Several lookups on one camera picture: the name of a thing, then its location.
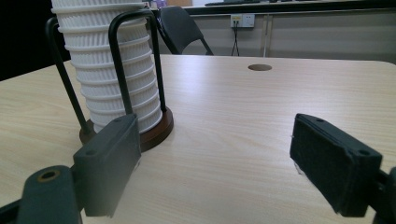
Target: wall outlet plate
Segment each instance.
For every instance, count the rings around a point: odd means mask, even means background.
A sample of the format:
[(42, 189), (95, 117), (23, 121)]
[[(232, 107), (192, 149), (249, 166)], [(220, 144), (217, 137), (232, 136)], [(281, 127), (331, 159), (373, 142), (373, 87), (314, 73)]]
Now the wall outlet plate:
[(254, 14), (242, 15), (242, 27), (254, 27)]
[(254, 27), (254, 14), (232, 14), (230, 26)]
[(231, 27), (235, 27), (236, 24), (238, 27), (242, 26), (242, 14), (232, 14), (231, 15)]

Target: power socket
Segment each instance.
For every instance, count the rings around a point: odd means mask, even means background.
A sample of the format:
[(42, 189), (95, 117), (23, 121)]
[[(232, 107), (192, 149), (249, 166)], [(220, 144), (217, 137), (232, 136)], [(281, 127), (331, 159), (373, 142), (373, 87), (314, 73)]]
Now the power socket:
[(242, 14), (242, 27), (254, 27), (254, 14)]
[(254, 14), (232, 14), (231, 27), (254, 27)]
[(238, 27), (242, 26), (242, 14), (231, 15), (231, 27), (235, 27), (236, 23), (238, 23)]

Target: round hole in table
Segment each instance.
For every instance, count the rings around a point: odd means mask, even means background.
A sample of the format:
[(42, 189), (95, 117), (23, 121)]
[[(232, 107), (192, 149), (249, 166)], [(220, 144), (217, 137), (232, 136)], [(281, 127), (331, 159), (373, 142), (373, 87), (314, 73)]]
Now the round hole in table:
[(272, 69), (272, 66), (263, 63), (255, 63), (249, 65), (247, 68), (253, 71), (269, 71)]

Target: stacked white cups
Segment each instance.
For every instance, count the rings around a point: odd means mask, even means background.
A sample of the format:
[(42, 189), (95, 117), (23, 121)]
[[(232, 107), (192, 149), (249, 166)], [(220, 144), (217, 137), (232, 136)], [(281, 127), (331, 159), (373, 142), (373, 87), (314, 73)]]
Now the stacked white cups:
[[(64, 47), (70, 52), (97, 133), (111, 120), (125, 115), (108, 43), (109, 24), (121, 13), (143, 6), (134, 0), (52, 0), (52, 12), (57, 15)], [(144, 133), (163, 115), (146, 20), (125, 22), (117, 39), (132, 108), (138, 117), (139, 132)]]

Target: black office chair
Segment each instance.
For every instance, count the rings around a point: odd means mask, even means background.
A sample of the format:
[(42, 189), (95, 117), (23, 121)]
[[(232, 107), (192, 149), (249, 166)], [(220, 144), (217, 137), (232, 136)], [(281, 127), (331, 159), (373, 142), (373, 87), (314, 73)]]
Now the black office chair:
[(172, 54), (182, 54), (191, 42), (201, 40), (206, 55), (213, 55), (195, 21), (181, 7), (161, 7), (157, 13), (158, 30)]

